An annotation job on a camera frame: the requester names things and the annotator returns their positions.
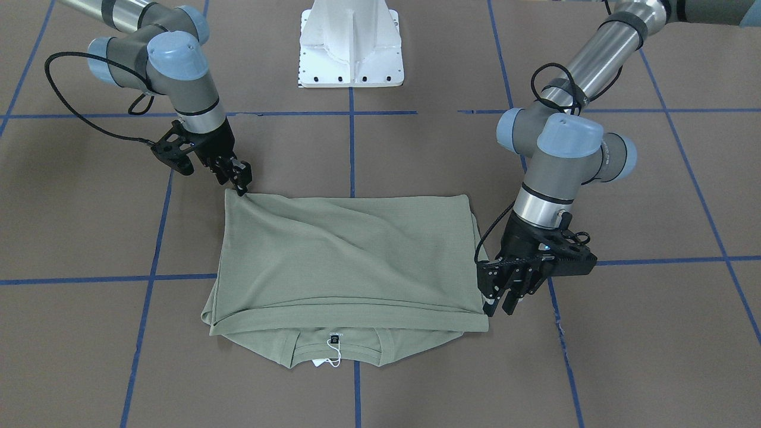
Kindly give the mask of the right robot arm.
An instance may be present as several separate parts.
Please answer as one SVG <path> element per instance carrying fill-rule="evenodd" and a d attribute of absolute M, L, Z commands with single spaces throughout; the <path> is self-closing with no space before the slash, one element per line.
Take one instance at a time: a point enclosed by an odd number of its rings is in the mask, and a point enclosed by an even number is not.
<path fill-rule="evenodd" d="M 158 141 L 142 139 L 171 169 L 190 175 L 195 153 L 220 184 L 239 196 L 252 180 L 251 167 L 234 154 L 234 133 L 221 105 L 202 45 L 209 40 L 206 17 L 183 5 L 148 1 L 68 1 L 68 7 L 104 22 L 123 38 L 100 37 L 83 54 L 92 74 L 107 84 L 164 95 L 177 119 Z"/>

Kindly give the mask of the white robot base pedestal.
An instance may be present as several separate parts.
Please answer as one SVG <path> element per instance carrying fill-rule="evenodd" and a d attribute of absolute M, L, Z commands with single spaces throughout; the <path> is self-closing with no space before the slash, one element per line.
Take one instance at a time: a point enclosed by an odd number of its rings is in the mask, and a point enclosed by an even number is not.
<path fill-rule="evenodd" d="M 403 85 L 399 14 L 385 1 L 315 1 L 300 24 L 299 87 Z"/>

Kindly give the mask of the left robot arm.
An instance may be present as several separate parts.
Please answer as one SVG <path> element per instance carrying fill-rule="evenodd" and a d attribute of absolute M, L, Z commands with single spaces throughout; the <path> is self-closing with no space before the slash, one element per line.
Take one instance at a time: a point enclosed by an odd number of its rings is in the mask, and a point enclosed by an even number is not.
<path fill-rule="evenodd" d="M 517 197 L 501 214 L 507 224 L 495 260 L 476 260 L 487 316 L 498 306 L 513 314 L 547 279 L 587 275 L 596 266 L 588 233 L 569 228 L 574 201 L 590 182 L 628 176 L 638 153 L 631 139 L 605 132 L 581 112 L 617 81 L 628 57 L 669 23 L 759 27 L 759 2 L 617 1 L 568 65 L 545 65 L 560 74 L 541 89 L 531 87 L 532 105 L 509 109 L 498 121 L 498 144 L 529 165 Z"/>

